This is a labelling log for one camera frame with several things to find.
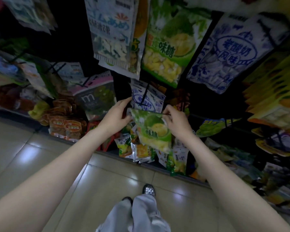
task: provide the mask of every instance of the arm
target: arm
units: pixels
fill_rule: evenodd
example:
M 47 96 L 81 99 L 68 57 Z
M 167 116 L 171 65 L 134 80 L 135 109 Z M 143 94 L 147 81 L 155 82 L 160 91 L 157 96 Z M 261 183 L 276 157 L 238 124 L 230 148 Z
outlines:
M 201 166 L 236 231 L 290 232 L 288 223 L 192 133 L 183 112 L 168 105 L 164 114 L 170 114 L 164 116 L 169 129 L 189 148 Z
M 97 128 L 0 199 L 0 232 L 43 230 L 92 153 L 130 121 L 122 119 L 129 101 L 117 102 Z

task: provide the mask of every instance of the person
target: person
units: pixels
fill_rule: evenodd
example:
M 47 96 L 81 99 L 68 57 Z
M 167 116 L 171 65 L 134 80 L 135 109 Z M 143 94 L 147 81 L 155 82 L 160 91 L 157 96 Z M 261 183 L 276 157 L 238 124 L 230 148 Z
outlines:
M 97 128 L 0 199 L 0 232 L 43 230 L 92 153 L 130 121 L 129 116 L 122 118 L 130 101 L 131 97 L 117 102 Z M 189 148 L 202 167 L 237 231 L 290 232 L 288 223 L 192 133 L 183 112 L 168 105 L 163 113 L 172 134 Z M 125 197 L 114 206 L 97 231 L 170 231 L 157 210 L 154 196 L 154 188 L 145 185 L 143 194 L 133 202 Z

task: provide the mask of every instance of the right hand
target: right hand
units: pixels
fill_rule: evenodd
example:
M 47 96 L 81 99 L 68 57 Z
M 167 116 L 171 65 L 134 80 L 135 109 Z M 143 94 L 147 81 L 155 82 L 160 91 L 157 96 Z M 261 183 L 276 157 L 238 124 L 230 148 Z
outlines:
M 187 135 L 192 134 L 192 128 L 185 113 L 176 110 L 171 105 L 167 105 L 163 111 L 163 119 L 166 121 L 171 133 L 184 142 Z

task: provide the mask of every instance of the light blue pants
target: light blue pants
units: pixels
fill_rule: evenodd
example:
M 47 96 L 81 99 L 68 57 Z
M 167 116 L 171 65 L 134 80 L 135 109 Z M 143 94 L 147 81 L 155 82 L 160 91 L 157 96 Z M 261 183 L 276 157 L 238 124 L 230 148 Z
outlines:
M 160 216 L 156 199 L 147 194 L 116 204 L 96 232 L 171 232 Z

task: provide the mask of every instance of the shoe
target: shoe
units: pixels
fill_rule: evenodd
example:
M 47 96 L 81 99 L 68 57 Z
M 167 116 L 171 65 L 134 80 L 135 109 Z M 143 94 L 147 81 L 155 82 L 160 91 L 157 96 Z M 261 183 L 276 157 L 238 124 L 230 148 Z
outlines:
M 142 193 L 147 194 L 147 195 L 151 195 L 154 197 L 156 196 L 156 191 L 151 184 L 145 184 L 145 186 L 143 187 Z
M 126 200 L 126 199 L 128 199 L 128 200 L 130 201 L 131 206 L 132 206 L 132 204 L 133 204 L 133 199 L 131 199 L 131 197 L 129 197 L 129 196 L 124 197 L 121 201 L 124 201 L 124 200 Z

